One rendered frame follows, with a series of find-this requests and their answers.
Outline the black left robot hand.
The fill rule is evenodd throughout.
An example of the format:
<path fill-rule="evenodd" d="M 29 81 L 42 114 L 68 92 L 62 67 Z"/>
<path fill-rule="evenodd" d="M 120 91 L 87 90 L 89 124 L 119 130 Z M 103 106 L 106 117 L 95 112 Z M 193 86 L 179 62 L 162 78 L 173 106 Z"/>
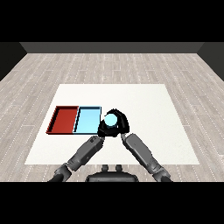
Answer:
<path fill-rule="evenodd" d="M 110 118 L 109 115 L 105 115 L 104 119 L 100 121 L 97 135 L 99 137 L 110 137 L 111 136 L 111 128 L 112 126 L 109 124 Z"/>

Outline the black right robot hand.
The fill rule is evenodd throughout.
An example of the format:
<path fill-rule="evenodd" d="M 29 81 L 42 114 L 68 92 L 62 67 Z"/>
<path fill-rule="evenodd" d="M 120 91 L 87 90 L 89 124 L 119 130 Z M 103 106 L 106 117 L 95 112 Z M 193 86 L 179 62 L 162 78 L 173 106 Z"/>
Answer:
<path fill-rule="evenodd" d="M 114 114 L 117 117 L 117 125 L 114 128 L 111 128 L 111 137 L 130 132 L 128 119 L 123 112 L 113 108 L 107 114 Z"/>

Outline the small blue can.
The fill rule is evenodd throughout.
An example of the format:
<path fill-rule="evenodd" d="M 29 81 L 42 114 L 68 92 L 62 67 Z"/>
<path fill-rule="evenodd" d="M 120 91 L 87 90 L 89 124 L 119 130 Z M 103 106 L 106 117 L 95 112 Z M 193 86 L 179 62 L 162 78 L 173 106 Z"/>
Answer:
<path fill-rule="evenodd" d="M 107 114 L 104 118 L 108 128 L 114 128 L 117 125 L 117 117 L 114 114 Z"/>

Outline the light blue shallow open box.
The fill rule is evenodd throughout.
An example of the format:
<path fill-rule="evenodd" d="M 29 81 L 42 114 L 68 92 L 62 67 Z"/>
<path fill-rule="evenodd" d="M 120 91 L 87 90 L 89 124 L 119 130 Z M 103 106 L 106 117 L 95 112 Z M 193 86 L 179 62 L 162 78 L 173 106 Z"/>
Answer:
<path fill-rule="evenodd" d="M 80 106 L 75 118 L 73 133 L 75 135 L 96 134 L 101 121 L 100 106 Z"/>

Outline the red shallow open box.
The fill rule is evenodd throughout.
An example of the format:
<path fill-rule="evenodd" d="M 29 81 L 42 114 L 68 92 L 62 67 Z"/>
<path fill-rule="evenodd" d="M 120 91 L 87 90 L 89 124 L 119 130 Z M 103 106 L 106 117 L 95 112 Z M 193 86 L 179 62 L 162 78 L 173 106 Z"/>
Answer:
<path fill-rule="evenodd" d="M 46 134 L 72 135 L 78 108 L 78 106 L 57 106 L 52 114 Z"/>

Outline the dark grey robot body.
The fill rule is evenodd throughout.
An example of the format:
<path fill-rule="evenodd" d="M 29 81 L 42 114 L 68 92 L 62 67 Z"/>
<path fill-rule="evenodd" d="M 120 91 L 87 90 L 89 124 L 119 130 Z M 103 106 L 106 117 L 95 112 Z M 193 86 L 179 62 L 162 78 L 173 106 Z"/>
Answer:
<path fill-rule="evenodd" d="M 86 182 L 138 182 L 138 178 L 134 174 L 124 172 L 120 164 L 115 166 L 115 171 L 109 171 L 109 166 L 104 164 L 100 172 L 88 175 Z"/>

